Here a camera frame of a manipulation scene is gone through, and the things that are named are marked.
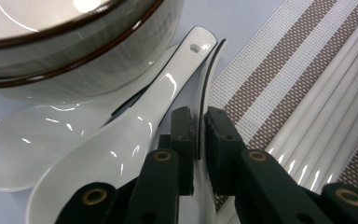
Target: placemat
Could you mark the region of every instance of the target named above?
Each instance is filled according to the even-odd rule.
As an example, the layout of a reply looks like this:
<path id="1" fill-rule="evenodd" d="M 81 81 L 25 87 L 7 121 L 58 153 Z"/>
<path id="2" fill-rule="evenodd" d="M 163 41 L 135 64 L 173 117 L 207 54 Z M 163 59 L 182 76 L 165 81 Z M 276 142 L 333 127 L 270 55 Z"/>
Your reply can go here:
<path id="1" fill-rule="evenodd" d="M 213 82 L 209 104 L 264 149 L 357 26 L 358 0 L 286 0 Z M 358 187 L 358 144 L 338 181 Z"/>

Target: bowl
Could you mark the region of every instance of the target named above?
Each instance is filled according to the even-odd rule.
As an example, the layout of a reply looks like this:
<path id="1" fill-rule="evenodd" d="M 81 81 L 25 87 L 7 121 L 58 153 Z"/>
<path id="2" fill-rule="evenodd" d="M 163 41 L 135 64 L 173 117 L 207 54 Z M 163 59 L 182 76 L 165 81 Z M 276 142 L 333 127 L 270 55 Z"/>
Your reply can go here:
<path id="1" fill-rule="evenodd" d="M 166 49 L 183 3 L 109 1 L 39 33 L 0 39 L 0 94 L 62 104 L 123 88 Z"/>

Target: white chopstick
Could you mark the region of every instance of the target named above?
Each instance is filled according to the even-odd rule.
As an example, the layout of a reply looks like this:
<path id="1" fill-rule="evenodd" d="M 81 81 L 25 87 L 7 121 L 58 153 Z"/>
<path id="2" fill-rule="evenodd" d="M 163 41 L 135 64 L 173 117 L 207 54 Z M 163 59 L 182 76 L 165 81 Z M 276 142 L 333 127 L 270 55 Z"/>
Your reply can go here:
<path id="1" fill-rule="evenodd" d="M 336 89 L 338 84 L 340 83 L 341 79 L 347 73 L 348 69 L 351 67 L 351 64 L 354 62 L 356 57 L 358 56 L 358 40 L 351 48 L 348 55 L 344 58 L 344 60 L 339 65 L 338 69 L 334 72 L 331 78 L 328 80 L 327 84 L 324 86 L 323 90 L 320 94 L 316 97 L 316 99 L 311 103 L 310 108 L 305 113 L 301 121 L 295 126 L 293 124 L 293 131 L 290 134 L 289 138 L 285 141 L 282 146 L 280 152 L 275 156 L 278 159 L 281 165 L 285 165 L 293 151 L 298 146 L 299 142 L 310 128 L 312 122 L 315 121 L 316 117 L 326 104 L 327 100 Z"/>
<path id="2" fill-rule="evenodd" d="M 330 126 L 334 123 L 339 124 L 344 117 L 345 112 L 351 105 L 351 101 L 358 92 L 358 56 L 352 63 L 350 69 L 346 72 L 345 76 L 341 79 L 336 89 L 328 98 L 324 107 L 317 115 L 315 121 L 312 122 L 304 137 L 299 142 L 296 149 L 293 151 L 289 160 L 284 165 L 285 170 L 293 176 L 300 166 L 301 162 L 306 159 L 310 160 L 313 157 L 319 158 L 323 152 L 323 148 L 315 148 L 312 145 L 316 139 L 323 132 L 327 126 L 326 123 L 330 122 Z"/>
<path id="3" fill-rule="evenodd" d="M 340 123 L 345 123 L 344 127 L 351 127 L 358 115 L 358 104 L 355 101 L 358 101 L 358 75 L 356 79 L 352 82 L 351 86 L 348 88 L 347 92 L 343 96 L 343 99 L 339 102 L 338 107 L 333 112 L 334 116 L 330 118 L 324 125 L 324 128 L 319 133 L 317 139 L 314 141 L 314 144 L 307 154 L 307 159 L 298 167 L 298 170 L 294 173 L 293 177 L 297 184 L 302 185 L 307 178 L 310 176 L 315 176 L 316 172 L 321 172 L 321 169 L 324 168 L 324 171 L 327 170 L 328 165 L 334 159 L 334 156 L 337 154 L 338 147 L 332 148 L 332 146 L 327 147 L 330 139 L 333 138 L 333 135 L 336 129 L 339 127 Z"/>
<path id="4" fill-rule="evenodd" d="M 321 190 L 324 184 L 337 181 L 357 141 L 358 93 L 303 186 Z"/>
<path id="5" fill-rule="evenodd" d="M 320 75 L 320 77 L 316 80 L 313 86 L 310 88 L 310 91 L 304 97 L 304 99 L 300 102 L 300 104 L 296 107 L 296 110 L 292 113 L 290 118 L 283 124 L 278 133 L 266 147 L 266 151 L 268 151 L 271 155 L 275 156 L 280 151 L 282 145 L 286 141 L 286 139 L 292 133 L 292 130 L 299 121 L 303 118 L 305 113 L 310 108 L 310 104 L 316 99 L 319 93 L 324 88 L 326 82 L 330 79 L 333 73 L 337 70 L 341 62 L 344 60 L 345 56 L 349 53 L 355 42 L 358 40 L 358 27 L 352 33 L 350 38 L 345 42 L 344 46 L 339 50 L 337 55 L 331 61 L 330 64 L 326 67 L 324 72 Z"/>

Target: white ceramic spoon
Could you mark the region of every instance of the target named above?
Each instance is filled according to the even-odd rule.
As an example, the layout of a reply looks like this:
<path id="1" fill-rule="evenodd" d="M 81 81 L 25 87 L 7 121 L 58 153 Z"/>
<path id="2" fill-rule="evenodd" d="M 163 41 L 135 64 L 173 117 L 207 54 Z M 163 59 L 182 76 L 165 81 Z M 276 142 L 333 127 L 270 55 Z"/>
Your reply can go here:
<path id="1" fill-rule="evenodd" d="M 132 107 L 48 169 L 31 194 L 26 222 L 54 223 L 73 194 L 89 183 L 104 182 L 118 189 L 138 176 L 159 123 L 215 44 L 212 33 L 193 28 Z"/>
<path id="2" fill-rule="evenodd" d="M 95 133 L 172 57 L 167 49 L 142 76 L 103 97 L 77 105 L 38 105 L 0 120 L 0 191 L 28 189 L 72 145 Z"/>

